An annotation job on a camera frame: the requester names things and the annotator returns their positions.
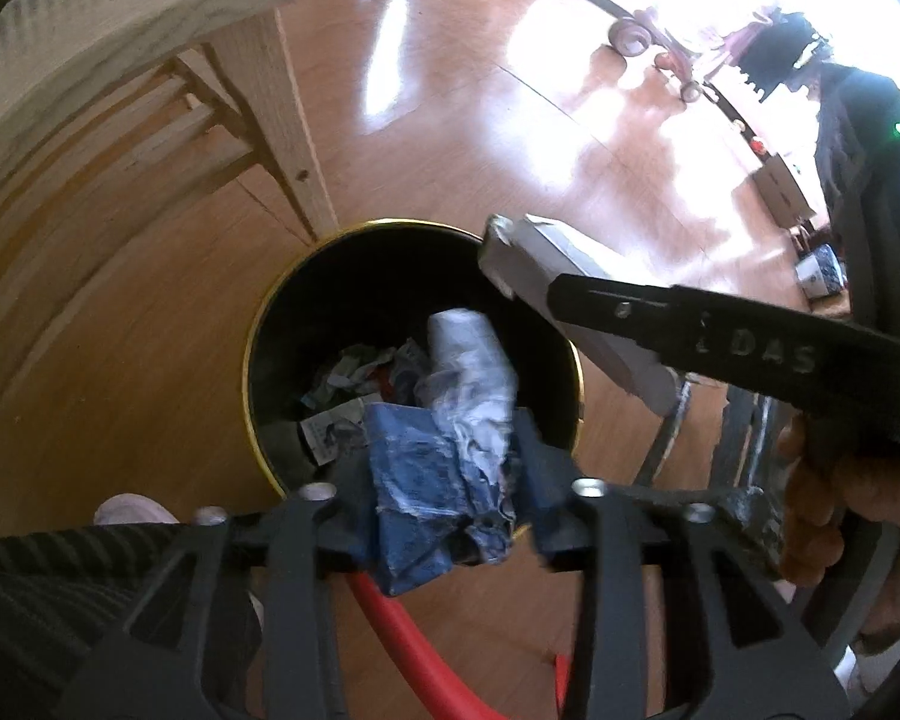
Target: trash can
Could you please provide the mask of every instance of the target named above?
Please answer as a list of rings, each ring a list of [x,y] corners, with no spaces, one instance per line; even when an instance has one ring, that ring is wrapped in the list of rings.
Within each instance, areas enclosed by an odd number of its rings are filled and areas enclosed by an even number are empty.
[[[572,449],[583,418],[576,349],[521,300],[480,272],[481,239],[418,220],[376,220],[329,239],[295,264],[264,299],[244,357],[244,418],[257,461],[285,494],[314,478],[295,423],[317,371],[353,343],[379,348],[413,338],[451,308],[486,314],[519,379],[517,405],[543,440]]]

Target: person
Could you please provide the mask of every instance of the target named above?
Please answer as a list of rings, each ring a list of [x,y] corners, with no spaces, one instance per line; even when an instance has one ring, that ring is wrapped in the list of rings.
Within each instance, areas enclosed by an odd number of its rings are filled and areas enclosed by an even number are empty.
[[[781,436],[780,454],[793,461],[784,495],[780,573],[797,586],[814,586],[844,550],[833,524],[838,507],[874,522],[900,528],[900,458],[845,457],[823,477],[802,461],[802,419]],[[900,640],[900,551],[888,580],[860,631],[865,652],[879,652]]]

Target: screw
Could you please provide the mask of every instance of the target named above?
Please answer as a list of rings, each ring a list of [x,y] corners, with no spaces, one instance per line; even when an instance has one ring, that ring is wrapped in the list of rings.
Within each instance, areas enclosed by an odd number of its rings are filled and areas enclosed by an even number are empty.
[[[299,493],[305,501],[329,501],[337,494],[337,488],[329,482],[311,482],[309,485],[303,485]]]
[[[717,509],[708,503],[688,503],[683,507],[683,519],[687,522],[706,524],[717,517]]]
[[[607,494],[607,484],[602,479],[575,479],[570,487],[581,498],[602,498]]]
[[[226,509],[218,506],[202,506],[194,512],[194,525],[220,525],[226,519]]]

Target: cardboard box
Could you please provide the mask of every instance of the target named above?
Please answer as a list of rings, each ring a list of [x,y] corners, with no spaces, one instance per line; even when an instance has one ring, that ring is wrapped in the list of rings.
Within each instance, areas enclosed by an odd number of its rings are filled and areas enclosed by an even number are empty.
[[[790,166],[779,154],[770,157],[751,176],[773,221],[783,229],[796,227],[816,214],[807,203]]]

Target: floor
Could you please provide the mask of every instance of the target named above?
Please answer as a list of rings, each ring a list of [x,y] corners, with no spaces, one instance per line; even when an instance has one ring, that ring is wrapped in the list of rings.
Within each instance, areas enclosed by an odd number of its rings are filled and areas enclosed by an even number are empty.
[[[480,231],[488,214],[561,218],[664,280],[803,308],[787,235],[715,107],[680,102],[602,45],[578,0],[301,0],[290,51],[341,223],[414,217]],[[269,506],[242,426],[245,334],[303,245],[257,167],[127,255],[0,405],[0,534],[87,522],[125,491],[180,517]],[[720,386],[697,386],[658,485],[706,483]],[[586,365],[589,473],[632,478],[659,419]],[[341,660],[358,720],[425,717],[346,589]],[[526,539],[503,566],[406,597],[437,649],[507,716],[556,716],[548,653],[568,651],[576,581]],[[659,684],[650,692],[659,698]]]

